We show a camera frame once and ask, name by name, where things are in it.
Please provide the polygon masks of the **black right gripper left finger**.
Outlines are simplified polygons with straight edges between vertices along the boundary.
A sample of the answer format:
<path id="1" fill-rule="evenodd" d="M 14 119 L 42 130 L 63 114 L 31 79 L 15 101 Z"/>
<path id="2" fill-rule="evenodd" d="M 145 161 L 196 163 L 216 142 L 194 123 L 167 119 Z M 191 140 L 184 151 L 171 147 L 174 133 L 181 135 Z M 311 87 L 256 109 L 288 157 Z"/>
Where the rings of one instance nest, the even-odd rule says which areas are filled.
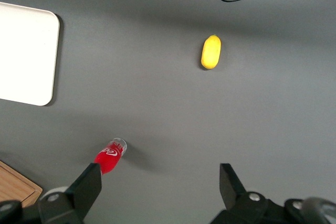
<path id="1" fill-rule="evenodd" d="M 68 187 L 55 188 L 38 202 L 42 223 L 83 223 L 102 189 L 100 165 L 91 163 Z"/>

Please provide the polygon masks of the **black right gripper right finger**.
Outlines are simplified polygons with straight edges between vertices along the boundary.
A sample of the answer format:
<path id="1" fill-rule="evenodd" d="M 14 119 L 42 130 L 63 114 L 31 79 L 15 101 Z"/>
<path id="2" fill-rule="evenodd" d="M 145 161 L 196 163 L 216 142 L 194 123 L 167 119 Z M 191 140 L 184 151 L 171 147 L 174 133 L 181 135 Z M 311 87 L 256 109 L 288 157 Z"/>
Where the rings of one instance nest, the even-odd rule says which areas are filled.
<path id="1" fill-rule="evenodd" d="M 222 163 L 219 166 L 219 191 L 227 210 L 238 207 L 265 211 L 268 207 L 264 196 L 245 189 L 231 164 Z"/>

